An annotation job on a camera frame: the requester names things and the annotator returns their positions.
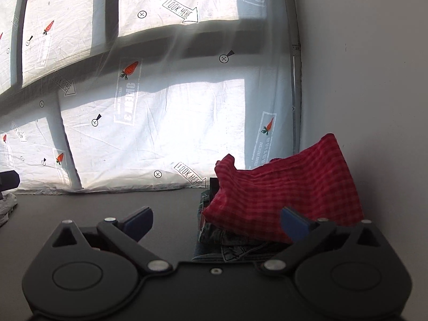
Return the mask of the red checkered shorts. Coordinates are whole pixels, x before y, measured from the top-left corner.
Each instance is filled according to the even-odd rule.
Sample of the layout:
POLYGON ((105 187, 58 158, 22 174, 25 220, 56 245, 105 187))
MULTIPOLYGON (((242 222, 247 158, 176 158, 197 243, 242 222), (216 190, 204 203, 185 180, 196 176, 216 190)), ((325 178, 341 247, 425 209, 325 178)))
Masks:
POLYGON ((215 165, 219 190, 203 210, 208 223, 258 240, 288 243, 280 212, 291 207, 316 220, 351 227, 364 218, 356 185, 336 137, 253 170, 239 170, 228 154, 215 165))

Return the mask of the printed translucent plastic sheet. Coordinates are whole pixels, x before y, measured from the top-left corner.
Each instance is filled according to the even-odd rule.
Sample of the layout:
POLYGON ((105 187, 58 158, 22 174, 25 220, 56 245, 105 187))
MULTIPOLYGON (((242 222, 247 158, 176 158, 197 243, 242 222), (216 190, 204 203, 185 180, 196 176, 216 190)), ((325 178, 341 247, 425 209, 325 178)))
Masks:
POLYGON ((204 187, 299 148, 295 0, 1 0, 20 193, 204 187))

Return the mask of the folded blue jeans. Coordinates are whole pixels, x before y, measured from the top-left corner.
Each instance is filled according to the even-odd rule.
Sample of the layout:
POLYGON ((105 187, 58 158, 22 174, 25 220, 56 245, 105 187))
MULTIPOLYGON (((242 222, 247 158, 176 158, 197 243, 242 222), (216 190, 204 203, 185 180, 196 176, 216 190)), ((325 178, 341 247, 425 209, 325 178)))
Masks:
POLYGON ((290 243, 257 240, 216 227, 202 215, 209 205, 210 190, 204 190, 197 213, 198 232, 193 262, 261 262, 291 246, 290 243))

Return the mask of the grey crumpled garment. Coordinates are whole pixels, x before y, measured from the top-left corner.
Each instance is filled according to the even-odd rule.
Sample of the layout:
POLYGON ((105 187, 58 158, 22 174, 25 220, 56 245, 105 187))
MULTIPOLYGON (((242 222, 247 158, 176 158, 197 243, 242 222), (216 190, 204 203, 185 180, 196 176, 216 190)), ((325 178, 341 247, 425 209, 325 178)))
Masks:
POLYGON ((11 213, 17 206, 17 197, 13 193, 4 195, 0 201, 0 226, 3 226, 9 221, 11 213))

